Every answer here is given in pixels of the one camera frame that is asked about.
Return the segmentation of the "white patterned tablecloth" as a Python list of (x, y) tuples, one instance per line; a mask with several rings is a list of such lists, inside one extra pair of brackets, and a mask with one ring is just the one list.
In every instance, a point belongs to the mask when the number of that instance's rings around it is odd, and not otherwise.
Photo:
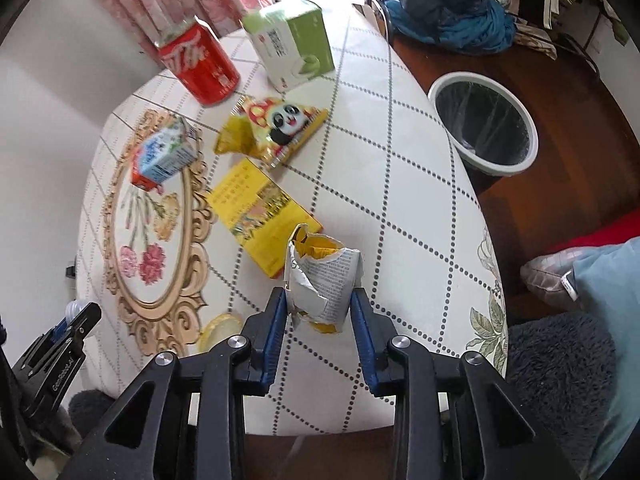
[(278, 93), (244, 32), (221, 43), (254, 122), (326, 121), (267, 169), (215, 145), (233, 100), (202, 107), (163, 72), (107, 119), (80, 213), (77, 287), (102, 318), (88, 385), (122, 393), (158, 352), (199, 352), (213, 325), (262, 310), (304, 224), (361, 258), (373, 309), (431, 352), (508, 362), (500, 273), (454, 142), (408, 68), (355, 11), (324, 19), (334, 67)]

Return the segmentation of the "blue black clothes pile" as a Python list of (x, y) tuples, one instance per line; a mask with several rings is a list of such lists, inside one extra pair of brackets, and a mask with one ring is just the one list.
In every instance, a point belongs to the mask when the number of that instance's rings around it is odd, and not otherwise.
[(515, 20), (498, 0), (376, 0), (398, 32), (422, 44), (464, 54), (509, 49)]

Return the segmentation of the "red bed sheet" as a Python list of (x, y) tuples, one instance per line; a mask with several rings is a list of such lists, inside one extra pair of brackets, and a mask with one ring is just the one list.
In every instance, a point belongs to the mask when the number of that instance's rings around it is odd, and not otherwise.
[(548, 254), (554, 254), (561, 250), (576, 247), (602, 247), (626, 243), (627, 240), (639, 236), (639, 218), (620, 218), (591, 234), (574, 237), (566, 242), (556, 244), (547, 250)]

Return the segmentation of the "dark grey fuzzy cushion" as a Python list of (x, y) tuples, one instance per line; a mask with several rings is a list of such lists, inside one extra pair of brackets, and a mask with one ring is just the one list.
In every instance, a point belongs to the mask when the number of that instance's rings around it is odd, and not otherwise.
[(509, 328), (506, 380), (582, 479), (611, 399), (612, 365), (604, 329), (587, 313)]

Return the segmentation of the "small blue white milk carton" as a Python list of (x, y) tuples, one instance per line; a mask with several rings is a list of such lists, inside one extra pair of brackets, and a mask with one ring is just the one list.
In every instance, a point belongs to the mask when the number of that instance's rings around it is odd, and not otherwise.
[(198, 158), (198, 132), (180, 116), (146, 138), (134, 152), (131, 183), (151, 191)]

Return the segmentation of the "yellow panda snack wrapper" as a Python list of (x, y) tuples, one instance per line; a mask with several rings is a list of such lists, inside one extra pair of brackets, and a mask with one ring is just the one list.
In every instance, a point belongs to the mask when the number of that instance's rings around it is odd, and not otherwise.
[(243, 96), (222, 125), (214, 153), (243, 154), (273, 169), (297, 152), (328, 116), (326, 108)]

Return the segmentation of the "white trash bin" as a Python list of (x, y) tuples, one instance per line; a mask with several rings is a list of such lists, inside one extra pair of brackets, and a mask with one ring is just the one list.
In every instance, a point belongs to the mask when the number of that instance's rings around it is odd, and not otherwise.
[(535, 162), (539, 141), (533, 117), (502, 84), (477, 73), (452, 72), (437, 78), (427, 97), (474, 170), (513, 177)]

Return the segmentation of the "red cola can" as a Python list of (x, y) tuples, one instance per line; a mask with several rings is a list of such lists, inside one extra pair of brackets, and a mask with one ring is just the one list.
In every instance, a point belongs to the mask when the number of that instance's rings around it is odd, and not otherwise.
[(228, 99), (240, 82), (240, 73), (209, 24), (197, 16), (165, 30), (154, 46), (160, 62), (201, 106)]

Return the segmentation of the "yellow white wrapper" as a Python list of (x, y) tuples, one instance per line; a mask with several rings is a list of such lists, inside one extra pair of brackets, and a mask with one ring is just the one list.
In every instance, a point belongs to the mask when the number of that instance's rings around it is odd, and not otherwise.
[(294, 327), (309, 324), (320, 334), (341, 333), (352, 291), (362, 278), (359, 249), (333, 237), (294, 229), (285, 253), (284, 290)]

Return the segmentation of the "light blue blanket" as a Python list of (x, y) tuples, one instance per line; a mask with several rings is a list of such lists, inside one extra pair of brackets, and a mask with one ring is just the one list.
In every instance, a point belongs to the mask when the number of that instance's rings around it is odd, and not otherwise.
[(600, 479), (639, 422), (639, 240), (593, 248), (573, 264), (584, 311), (604, 329), (611, 347), (612, 387), (586, 477)]

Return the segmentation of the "green white carton box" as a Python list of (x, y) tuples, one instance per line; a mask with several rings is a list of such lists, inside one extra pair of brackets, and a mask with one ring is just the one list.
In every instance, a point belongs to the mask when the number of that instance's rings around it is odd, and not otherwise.
[(322, 10), (309, 0), (280, 1), (242, 18), (267, 77), (284, 93), (334, 70)]

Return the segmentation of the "yellow flat paper box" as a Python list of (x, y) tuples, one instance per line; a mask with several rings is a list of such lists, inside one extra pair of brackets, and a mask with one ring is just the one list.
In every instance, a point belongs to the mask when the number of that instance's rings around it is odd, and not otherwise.
[(207, 196), (207, 203), (268, 278), (285, 266), (285, 249), (301, 223), (311, 233), (322, 225), (251, 160), (233, 166)]

